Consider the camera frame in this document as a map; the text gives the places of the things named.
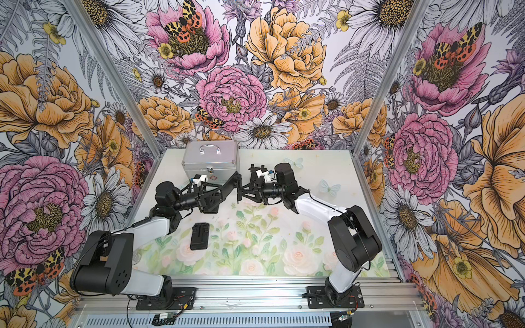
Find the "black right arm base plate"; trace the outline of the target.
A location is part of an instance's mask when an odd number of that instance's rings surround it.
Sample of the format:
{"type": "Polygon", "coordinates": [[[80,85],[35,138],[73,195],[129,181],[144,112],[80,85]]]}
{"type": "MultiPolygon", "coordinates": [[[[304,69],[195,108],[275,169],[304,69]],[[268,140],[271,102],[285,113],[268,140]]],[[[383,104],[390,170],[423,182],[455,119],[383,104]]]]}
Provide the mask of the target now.
{"type": "Polygon", "coordinates": [[[302,297],[310,309],[350,309],[365,307],[359,286],[353,286],[344,293],[336,292],[329,286],[308,286],[302,297]]]}

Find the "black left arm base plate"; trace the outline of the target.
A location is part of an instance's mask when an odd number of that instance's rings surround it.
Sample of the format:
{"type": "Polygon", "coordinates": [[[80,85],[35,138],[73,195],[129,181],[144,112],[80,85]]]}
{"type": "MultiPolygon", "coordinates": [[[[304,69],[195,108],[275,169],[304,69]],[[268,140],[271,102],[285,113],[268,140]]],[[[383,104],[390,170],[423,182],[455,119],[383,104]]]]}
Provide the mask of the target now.
{"type": "Polygon", "coordinates": [[[135,306],[139,311],[154,310],[192,310],[197,288],[172,287],[168,294],[162,292],[159,296],[141,296],[135,306]]]}

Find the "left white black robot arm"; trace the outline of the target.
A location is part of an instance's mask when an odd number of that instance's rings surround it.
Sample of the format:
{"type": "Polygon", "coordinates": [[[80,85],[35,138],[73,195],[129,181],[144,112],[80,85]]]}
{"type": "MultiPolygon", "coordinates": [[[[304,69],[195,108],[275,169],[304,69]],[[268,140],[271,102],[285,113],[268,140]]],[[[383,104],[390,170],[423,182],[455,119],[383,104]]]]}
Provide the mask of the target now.
{"type": "Polygon", "coordinates": [[[156,205],[150,215],[125,228],[97,230],[89,235],[81,257],[73,269],[70,286],[83,296],[137,295],[169,301],[172,299],[170,277],[154,275],[133,268],[133,253],[145,244],[168,236],[182,220],[181,210],[204,210],[200,200],[218,186],[195,176],[182,190],[170,181],[157,185],[156,205]]]}

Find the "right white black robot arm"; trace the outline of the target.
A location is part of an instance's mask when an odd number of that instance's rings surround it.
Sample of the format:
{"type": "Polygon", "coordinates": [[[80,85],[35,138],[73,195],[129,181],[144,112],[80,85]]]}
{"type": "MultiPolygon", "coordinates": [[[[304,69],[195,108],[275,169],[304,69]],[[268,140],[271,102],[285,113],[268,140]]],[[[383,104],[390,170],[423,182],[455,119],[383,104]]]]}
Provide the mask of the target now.
{"type": "Polygon", "coordinates": [[[279,163],[273,170],[251,165],[249,171],[250,182],[239,195],[264,205],[277,199],[286,209],[328,226],[339,263],[325,281],[325,297],[332,303],[349,299],[364,266],[383,250],[362,207],[344,208],[314,197],[299,185],[289,163],[279,163]]]}

